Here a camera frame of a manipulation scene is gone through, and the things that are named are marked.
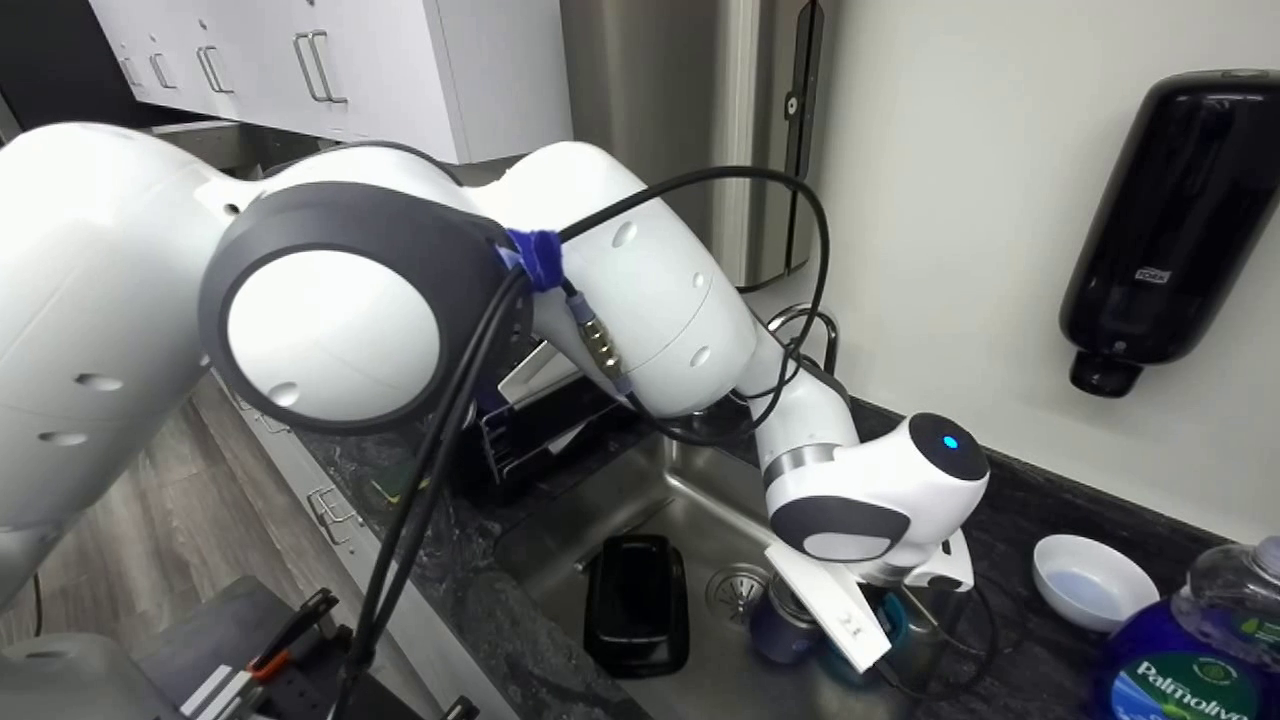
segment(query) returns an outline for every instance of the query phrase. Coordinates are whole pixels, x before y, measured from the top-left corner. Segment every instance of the plastic bottle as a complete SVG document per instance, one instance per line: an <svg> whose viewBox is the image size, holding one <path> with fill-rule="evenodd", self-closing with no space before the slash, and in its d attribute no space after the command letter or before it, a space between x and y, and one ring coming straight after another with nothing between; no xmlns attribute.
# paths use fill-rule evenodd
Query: plastic bottle
<svg viewBox="0 0 1280 720"><path fill-rule="evenodd" d="M1090 682L1095 720L1280 720L1280 535L1207 547L1133 614Z"/></svg>

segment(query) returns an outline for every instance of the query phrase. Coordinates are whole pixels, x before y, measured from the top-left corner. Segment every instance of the white cabinet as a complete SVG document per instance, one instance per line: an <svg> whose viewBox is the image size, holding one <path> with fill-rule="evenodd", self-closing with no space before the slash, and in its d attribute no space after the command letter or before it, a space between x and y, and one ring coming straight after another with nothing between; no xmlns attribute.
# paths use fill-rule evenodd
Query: white cabinet
<svg viewBox="0 0 1280 720"><path fill-rule="evenodd" d="M561 0L93 0L134 99L440 158L569 137Z"/></svg>

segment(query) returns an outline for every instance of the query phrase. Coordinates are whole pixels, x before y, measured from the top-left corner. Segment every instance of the black granite countertop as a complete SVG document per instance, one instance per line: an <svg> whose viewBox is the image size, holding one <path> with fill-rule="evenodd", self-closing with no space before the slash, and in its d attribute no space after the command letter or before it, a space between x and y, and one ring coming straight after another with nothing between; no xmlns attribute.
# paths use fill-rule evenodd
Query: black granite countertop
<svg viewBox="0 0 1280 720"><path fill-rule="evenodd" d="M850 401L865 434L897 422L890 413ZM632 448L644 433L621 433L590 442L556 485L536 485L518 505L476 505L448 491L417 567L417 589L469 645L476 665L509 694L518 714L644 714L579 645L538 614L518 582L496 563L496 543L514 515L556 505L556 491L590 477L602 461ZM420 422L331 441L304 434L321 468L358 509L372 530L392 519L389 477L404 480ZM1079 714L1086 669L1104 650L1104 636L1086 636L1057 619L1032 589L1027 554L1046 530L1095 535L1138 559L1159 592L1177 592L1184 567L1218 535L1177 523L1128 498L1090 491L1065 477L992 453L995 477L978 512L962 523L977 576L992 598L995 658L962 694L921 700L902 692L909 714ZM982 613L962 613L960 636L986 631Z"/></svg>

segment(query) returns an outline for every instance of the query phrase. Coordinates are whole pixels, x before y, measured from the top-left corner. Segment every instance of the white wall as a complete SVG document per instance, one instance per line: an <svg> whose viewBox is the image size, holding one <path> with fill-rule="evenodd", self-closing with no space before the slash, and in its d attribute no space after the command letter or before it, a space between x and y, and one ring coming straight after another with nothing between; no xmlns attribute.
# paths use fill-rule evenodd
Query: white wall
<svg viewBox="0 0 1280 720"><path fill-rule="evenodd" d="M1280 225L1210 335L1121 401L1057 313L1133 106L1177 66L1280 66L1274 0L831 0L820 190L850 388L1083 485L1280 530Z"/></svg>

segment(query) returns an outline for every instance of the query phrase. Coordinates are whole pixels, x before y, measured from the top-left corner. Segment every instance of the black soap dispenser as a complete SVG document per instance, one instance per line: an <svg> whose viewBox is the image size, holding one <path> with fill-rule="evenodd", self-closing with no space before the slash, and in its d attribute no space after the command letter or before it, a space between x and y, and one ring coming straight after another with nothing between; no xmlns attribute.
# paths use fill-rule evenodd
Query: black soap dispenser
<svg viewBox="0 0 1280 720"><path fill-rule="evenodd" d="M1280 76L1154 82L1090 220L1058 324L1073 385L1128 394L1145 363L1196 348L1280 189Z"/></svg>

